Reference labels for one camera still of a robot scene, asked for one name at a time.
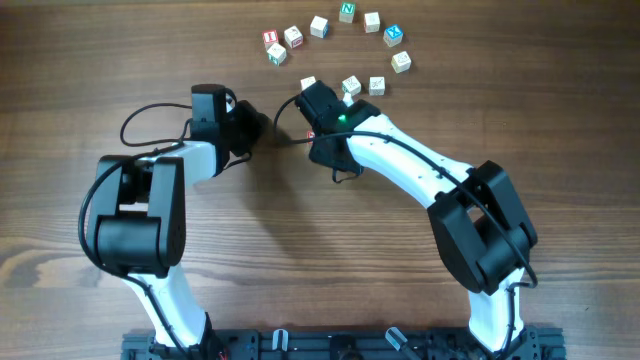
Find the green E W block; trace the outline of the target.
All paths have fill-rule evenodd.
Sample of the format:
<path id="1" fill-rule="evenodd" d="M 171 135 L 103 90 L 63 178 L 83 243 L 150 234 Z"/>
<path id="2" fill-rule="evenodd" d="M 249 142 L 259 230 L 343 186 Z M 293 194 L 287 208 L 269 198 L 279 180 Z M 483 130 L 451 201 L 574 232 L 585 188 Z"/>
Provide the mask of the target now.
<path id="1" fill-rule="evenodd" d="M 300 80 L 301 90 L 304 91 L 305 89 L 313 85 L 315 82 L 316 82 L 316 78 L 314 76 L 301 79 Z"/>

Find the green B letter block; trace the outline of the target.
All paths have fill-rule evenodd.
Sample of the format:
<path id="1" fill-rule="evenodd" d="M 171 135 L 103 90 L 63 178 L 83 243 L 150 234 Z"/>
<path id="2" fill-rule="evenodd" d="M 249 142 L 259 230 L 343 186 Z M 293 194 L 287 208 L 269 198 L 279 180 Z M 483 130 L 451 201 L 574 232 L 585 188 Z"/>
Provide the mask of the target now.
<path id="1" fill-rule="evenodd" d="M 345 94 L 355 96 L 361 92 L 362 84 L 355 75 L 342 81 L 342 91 Z"/>

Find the red-sided Z block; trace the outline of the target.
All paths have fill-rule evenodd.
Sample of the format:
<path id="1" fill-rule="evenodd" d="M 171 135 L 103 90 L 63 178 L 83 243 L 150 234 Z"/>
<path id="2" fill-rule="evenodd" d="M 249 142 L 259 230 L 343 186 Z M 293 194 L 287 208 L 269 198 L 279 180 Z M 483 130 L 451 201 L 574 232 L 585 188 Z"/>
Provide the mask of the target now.
<path id="1" fill-rule="evenodd" d="M 383 76 L 371 77 L 369 79 L 369 95 L 370 96 L 382 96 L 385 94 L 386 82 Z"/>

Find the green N letter block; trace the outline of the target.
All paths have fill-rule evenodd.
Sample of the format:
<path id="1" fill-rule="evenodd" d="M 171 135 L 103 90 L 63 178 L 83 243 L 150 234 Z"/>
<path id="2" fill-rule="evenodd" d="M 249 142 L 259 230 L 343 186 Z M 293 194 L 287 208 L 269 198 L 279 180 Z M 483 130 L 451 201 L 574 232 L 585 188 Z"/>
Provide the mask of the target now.
<path id="1" fill-rule="evenodd" d="M 339 21 L 352 23 L 356 12 L 356 4 L 353 2 L 342 2 L 339 9 Z"/>

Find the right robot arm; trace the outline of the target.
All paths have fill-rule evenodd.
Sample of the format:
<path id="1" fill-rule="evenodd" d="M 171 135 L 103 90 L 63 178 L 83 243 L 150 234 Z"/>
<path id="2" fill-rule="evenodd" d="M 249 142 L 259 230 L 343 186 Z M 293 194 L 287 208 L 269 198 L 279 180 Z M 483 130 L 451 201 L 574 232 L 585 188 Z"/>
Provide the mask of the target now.
<path id="1" fill-rule="evenodd" d="M 293 102 L 314 133 L 312 162 L 356 176 L 371 169 L 426 209 L 443 264 L 469 293 L 471 334 L 508 356 L 524 328 L 519 291 L 538 284 L 529 262 L 537 233 L 504 169 L 441 155 L 371 103 L 338 97 L 321 81 Z"/>

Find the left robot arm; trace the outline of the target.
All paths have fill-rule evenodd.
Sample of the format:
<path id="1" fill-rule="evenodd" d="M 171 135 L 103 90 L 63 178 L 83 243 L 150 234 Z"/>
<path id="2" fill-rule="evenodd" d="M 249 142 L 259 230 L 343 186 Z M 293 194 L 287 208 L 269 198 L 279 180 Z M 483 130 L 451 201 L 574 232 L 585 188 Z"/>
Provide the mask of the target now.
<path id="1" fill-rule="evenodd" d="M 191 88 L 191 116 L 174 138 L 140 143 L 142 153 L 106 155 L 78 216 L 78 240 L 99 270 L 138 297 L 155 333 L 147 353 L 163 359 L 221 359 L 224 345 L 180 265 L 187 188 L 252 157 L 268 117 L 219 84 Z"/>

